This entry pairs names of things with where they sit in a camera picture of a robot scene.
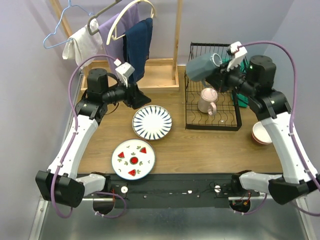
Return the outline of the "blue striped white plate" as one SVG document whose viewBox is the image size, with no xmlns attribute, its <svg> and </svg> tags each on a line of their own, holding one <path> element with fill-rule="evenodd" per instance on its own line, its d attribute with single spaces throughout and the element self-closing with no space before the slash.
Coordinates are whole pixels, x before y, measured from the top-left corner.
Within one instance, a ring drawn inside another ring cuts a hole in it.
<svg viewBox="0 0 320 240">
<path fill-rule="evenodd" d="M 164 138 L 171 130 L 173 120 L 162 106 L 147 105 L 133 116 L 132 128 L 137 136 L 144 140 L 156 141 Z"/>
</svg>

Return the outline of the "pink ceramic mug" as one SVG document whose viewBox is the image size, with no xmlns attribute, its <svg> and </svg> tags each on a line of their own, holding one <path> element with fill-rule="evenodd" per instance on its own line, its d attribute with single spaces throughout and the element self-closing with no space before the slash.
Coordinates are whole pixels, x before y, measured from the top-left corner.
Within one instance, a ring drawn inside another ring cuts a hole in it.
<svg viewBox="0 0 320 240">
<path fill-rule="evenodd" d="M 213 88 L 205 88 L 200 93 L 197 108 L 200 112 L 213 116 L 217 113 L 217 100 L 218 93 Z"/>
</svg>

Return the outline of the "grey ceramic mug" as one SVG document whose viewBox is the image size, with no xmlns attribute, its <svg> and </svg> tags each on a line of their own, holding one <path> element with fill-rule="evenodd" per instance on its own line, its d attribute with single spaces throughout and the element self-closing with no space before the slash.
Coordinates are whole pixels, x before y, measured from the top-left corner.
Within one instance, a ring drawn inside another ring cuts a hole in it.
<svg viewBox="0 0 320 240">
<path fill-rule="evenodd" d="M 217 53 L 206 53 L 190 60 L 186 64 L 186 75 L 191 81 L 199 82 L 208 77 L 222 64 L 222 58 Z"/>
</svg>

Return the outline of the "black wire dish rack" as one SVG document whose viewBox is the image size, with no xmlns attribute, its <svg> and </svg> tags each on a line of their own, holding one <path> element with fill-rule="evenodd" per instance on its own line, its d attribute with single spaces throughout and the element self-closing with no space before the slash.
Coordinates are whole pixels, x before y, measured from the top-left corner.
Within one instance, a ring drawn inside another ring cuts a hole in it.
<svg viewBox="0 0 320 240">
<path fill-rule="evenodd" d="M 217 92 L 208 83 L 184 76 L 185 128 L 188 130 L 238 131 L 242 126 L 240 107 L 248 100 L 234 91 Z"/>
</svg>

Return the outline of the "white bowl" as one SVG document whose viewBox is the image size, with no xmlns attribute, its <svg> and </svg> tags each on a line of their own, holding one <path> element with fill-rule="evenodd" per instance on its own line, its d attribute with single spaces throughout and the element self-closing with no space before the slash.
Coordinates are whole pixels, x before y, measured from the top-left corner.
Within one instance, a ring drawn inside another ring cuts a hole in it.
<svg viewBox="0 0 320 240">
<path fill-rule="evenodd" d="M 254 135 L 256 139 L 266 142 L 266 143 L 273 143 L 267 130 L 262 125 L 260 121 L 256 122 L 252 129 L 251 129 L 251 135 Z"/>
</svg>

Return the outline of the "orange bowl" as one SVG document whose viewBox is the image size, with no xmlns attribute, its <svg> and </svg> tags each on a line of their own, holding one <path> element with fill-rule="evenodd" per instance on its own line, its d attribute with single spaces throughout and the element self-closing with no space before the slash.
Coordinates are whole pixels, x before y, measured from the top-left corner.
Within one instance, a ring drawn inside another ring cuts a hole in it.
<svg viewBox="0 0 320 240">
<path fill-rule="evenodd" d="M 258 140 L 254 135 L 252 135 L 251 138 L 252 138 L 252 140 L 253 140 L 254 142 L 256 142 L 256 143 L 259 144 L 259 145 L 270 145 L 270 144 L 272 144 L 272 142 L 263 142 L 263 141 L 260 141 L 260 140 Z"/>
</svg>

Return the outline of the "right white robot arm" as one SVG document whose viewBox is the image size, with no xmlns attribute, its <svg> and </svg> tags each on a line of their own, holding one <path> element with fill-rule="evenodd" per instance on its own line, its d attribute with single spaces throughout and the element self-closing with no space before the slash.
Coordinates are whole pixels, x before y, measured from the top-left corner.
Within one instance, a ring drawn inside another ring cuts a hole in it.
<svg viewBox="0 0 320 240">
<path fill-rule="evenodd" d="M 301 159 L 306 153 L 296 148 L 300 140 L 292 139 L 298 136 L 290 126 L 293 109 L 285 95 L 273 89 L 277 67 L 272 59 L 264 55 L 251 57 L 245 73 L 239 67 L 228 70 L 230 62 L 222 62 L 216 53 L 209 60 L 213 69 L 205 80 L 219 92 L 233 89 L 248 98 L 249 108 L 271 138 L 283 171 L 280 175 L 251 170 L 235 173 L 230 191 L 236 196 L 247 190 L 266 193 L 280 205 L 315 191 L 320 175 L 307 158 Z"/>
</svg>

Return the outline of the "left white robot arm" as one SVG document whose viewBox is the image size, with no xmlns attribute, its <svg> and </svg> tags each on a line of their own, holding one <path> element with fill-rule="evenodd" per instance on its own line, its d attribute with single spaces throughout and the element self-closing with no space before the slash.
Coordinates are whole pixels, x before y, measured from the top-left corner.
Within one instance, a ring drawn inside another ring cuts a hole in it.
<svg viewBox="0 0 320 240">
<path fill-rule="evenodd" d="M 84 151 L 108 111 L 108 105 L 119 102 L 134 110 L 151 102 L 138 88 L 129 81 L 134 68 L 128 63 L 117 67 L 116 73 L 103 68 L 93 68 L 87 76 L 87 89 L 80 101 L 72 104 L 73 120 L 56 158 L 46 171 L 38 171 L 36 184 L 42 197 L 58 204 L 76 208 L 83 197 L 96 193 L 104 198 L 110 194 L 110 176 L 93 172 L 84 177 L 77 177 Z"/>
</svg>

